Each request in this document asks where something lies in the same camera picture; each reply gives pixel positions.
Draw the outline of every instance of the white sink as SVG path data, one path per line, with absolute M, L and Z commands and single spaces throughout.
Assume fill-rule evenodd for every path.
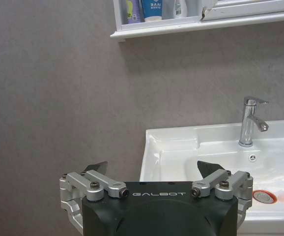
M 273 193 L 277 202 L 253 200 L 239 235 L 284 236 L 284 120 L 268 124 L 267 132 L 254 129 L 253 147 L 238 145 L 239 123 L 147 130 L 140 181 L 200 180 L 198 160 L 250 172 L 254 190 Z

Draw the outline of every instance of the white bottle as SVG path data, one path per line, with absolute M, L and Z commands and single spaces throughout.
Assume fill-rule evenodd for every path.
M 188 16 L 186 0 L 175 0 L 173 5 L 173 17 L 184 18 Z

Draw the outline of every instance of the silver metal bracket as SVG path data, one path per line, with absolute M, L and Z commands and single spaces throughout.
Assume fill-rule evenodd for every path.
M 99 182 L 108 192 L 108 195 L 112 198 L 123 198 L 127 197 L 129 194 L 127 186 L 124 182 L 115 181 L 95 170 L 87 171 L 84 177 L 90 179 L 91 181 Z
M 104 189 L 114 198 L 126 197 L 129 193 L 124 182 L 110 179 L 97 171 L 90 170 L 83 175 L 72 172 L 59 180 L 61 208 L 68 212 L 70 222 L 82 235 L 83 218 L 76 200 L 86 196 L 89 201 L 99 201 L 104 198 Z
M 192 190 L 199 190 L 198 197 L 207 197 L 210 195 L 211 189 L 214 188 L 216 184 L 227 178 L 227 171 L 218 169 L 204 179 L 192 182 Z
M 226 170 L 218 169 L 202 180 L 192 183 L 194 197 L 207 197 L 212 188 L 215 188 L 215 196 L 220 200 L 231 200 L 234 196 L 238 198 L 239 228 L 245 220 L 246 211 L 252 206 L 252 192 L 254 179 L 249 173 L 238 171 L 228 176 Z

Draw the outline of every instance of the hex bolt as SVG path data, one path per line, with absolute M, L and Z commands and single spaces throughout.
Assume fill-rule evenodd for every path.
M 219 183 L 220 188 L 229 188 L 229 182 L 228 181 L 221 181 Z
M 198 188 L 194 187 L 191 189 L 191 195 L 194 199 L 197 199 L 200 196 L 201 192 Z
M 124 188 L 124 189 L 121 189 L 120 192 L 119 192 L 119 197 L 120 198 L 126 198 L 129 196 L 129 190 Z
M 91 189 L 99 189 L 99 186 L 100 186 L 100 184 L 97 181 L 93 181 L 90 184 Z

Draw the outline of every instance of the purple bottle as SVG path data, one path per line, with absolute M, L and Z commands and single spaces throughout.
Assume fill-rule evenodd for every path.
M 140 23 L 140 3 L 139 0 L 126 0 L 128 24 Z

